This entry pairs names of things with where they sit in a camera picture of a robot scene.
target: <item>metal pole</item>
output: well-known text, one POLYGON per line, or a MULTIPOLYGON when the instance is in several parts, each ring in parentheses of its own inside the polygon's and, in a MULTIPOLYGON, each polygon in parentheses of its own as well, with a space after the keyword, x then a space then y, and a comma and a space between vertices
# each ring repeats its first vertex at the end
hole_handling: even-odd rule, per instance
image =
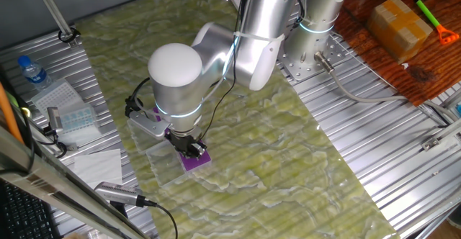
MULTIPOLYGON (((67 24, 61 12, 59 11, 58 6, 56 6, 56 3, 53 0, 43 0, 43 2, 45 3, 46 7, 50 11, 51 16, 53 16, 53 18, 55 19, 56 24, 58 24, 59 29, 65 35, 65 38, 68 39, 72 37, 73 35, 72 30, 67 24)), ((77 43, 75 39, 70 41, 69 45, 71 46, 71 48, 76 48, 79 46, 79 44, 77 43)))
MULTIPOLYGON (((30 149, 1 127, 0 144, 4 147, 0 151, 0 159, 8 166, 28 167, 30 149)), ((141 230, 106 203, 44 147, 39 147, 42 155, 35 156, 29 176, 8 173, 2 178, 112 238, 146 238, 141 230)))

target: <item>blue object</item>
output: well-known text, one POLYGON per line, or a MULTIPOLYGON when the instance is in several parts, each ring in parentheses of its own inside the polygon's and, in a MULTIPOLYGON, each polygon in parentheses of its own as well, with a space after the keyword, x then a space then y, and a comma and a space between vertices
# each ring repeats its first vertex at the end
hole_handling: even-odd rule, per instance
POLYGON ((32 61, 30 60, 29 56, 22 55, 20 58, 18 58, 17 63, 22 67, 27 67, 32 64, 32 61))

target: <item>cardboard box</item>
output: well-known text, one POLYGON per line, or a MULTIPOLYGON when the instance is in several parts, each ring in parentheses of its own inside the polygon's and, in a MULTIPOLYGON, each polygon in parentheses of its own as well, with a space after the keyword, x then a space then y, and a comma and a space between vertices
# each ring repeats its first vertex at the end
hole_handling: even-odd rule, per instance
POLYGON ((387 0, 376 6, 367 27, 399 64, 415 56, 432 32, 401 0, 387 0))

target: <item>white paper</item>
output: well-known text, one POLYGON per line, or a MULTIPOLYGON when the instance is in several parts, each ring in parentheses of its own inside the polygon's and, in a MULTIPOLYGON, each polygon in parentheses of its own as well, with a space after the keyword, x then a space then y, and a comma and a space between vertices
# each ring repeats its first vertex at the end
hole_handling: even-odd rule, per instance
POLYGON ((103 181, 122 184, 120 149, 76 156, 73 172, 93 189, 103 181))

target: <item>water bottle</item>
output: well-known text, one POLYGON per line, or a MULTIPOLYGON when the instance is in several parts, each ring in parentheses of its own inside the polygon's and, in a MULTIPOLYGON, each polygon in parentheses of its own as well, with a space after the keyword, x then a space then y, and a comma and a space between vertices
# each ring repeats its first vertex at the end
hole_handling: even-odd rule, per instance
POLYGON ((39 63, 32 62, 28 56, 21 56, 17 62, 21 66, 22 75, 31 84, 34 84, 37 90, 42 91, 52 84, 53 80, 45 69, 39 63))

